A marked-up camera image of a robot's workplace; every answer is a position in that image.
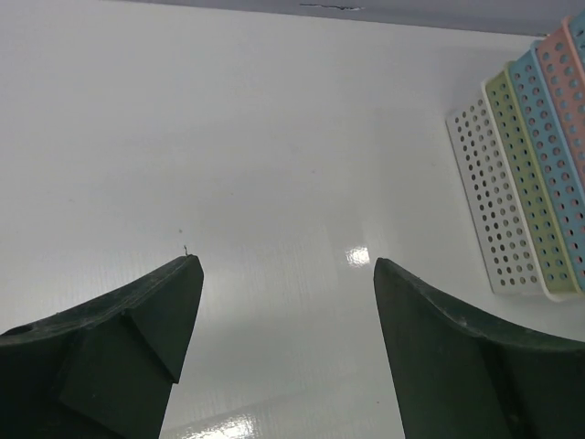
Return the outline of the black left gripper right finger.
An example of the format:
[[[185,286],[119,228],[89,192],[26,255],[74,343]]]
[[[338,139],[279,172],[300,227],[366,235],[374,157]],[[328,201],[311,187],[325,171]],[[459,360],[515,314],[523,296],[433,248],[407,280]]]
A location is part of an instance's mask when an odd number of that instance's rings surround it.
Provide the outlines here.
[[[584,345],[505,321],[391,260],[374,269],[408,438],[581,438]]]

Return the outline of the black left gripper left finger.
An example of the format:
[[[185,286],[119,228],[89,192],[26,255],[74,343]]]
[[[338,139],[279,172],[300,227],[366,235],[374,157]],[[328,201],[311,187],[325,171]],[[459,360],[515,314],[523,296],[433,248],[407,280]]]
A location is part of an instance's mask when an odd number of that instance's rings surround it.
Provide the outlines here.
[[[4,438],[155,438],[204,272],[192,254],[1,336]]]

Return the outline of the white perforated basket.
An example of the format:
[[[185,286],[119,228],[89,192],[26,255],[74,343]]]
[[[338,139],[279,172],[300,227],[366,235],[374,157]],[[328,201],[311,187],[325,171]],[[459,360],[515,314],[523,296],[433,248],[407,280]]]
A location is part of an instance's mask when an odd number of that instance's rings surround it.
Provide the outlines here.
[[[569,298],[569,276],[537,258],[484,86],[448,114],[446,126],[493,292]]]

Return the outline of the blue perforated basket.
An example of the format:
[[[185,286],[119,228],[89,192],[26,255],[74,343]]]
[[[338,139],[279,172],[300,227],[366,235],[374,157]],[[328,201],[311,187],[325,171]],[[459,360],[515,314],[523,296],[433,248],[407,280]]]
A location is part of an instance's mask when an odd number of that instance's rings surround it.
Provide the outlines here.
[[[584,292],[584,197],[580,178],[551,101],[544,74],[537,59],[535,41],[512,63],[509,74],[526,128],[534,147],[540,173],[558,222],[561,243],[567,253],[564,263],[575,278],[577,292]]]

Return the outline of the green perforated basket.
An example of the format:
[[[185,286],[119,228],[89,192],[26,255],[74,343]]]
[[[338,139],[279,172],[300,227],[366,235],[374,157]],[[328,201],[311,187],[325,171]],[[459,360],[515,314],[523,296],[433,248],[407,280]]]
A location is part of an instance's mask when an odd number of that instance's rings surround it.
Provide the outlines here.
[[[484,89],[522,207],[532,249],[548,293],[558,299],[580,293],[566,246],[529,139],[508,67]]]

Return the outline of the pink perforated basket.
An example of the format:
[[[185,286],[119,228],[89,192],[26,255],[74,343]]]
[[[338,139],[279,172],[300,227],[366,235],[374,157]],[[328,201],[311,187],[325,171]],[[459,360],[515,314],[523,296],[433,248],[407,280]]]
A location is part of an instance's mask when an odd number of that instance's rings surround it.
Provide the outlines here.
[[[536,45],[536,56],[584,186],[584,68],[571,34],[571,16]]]

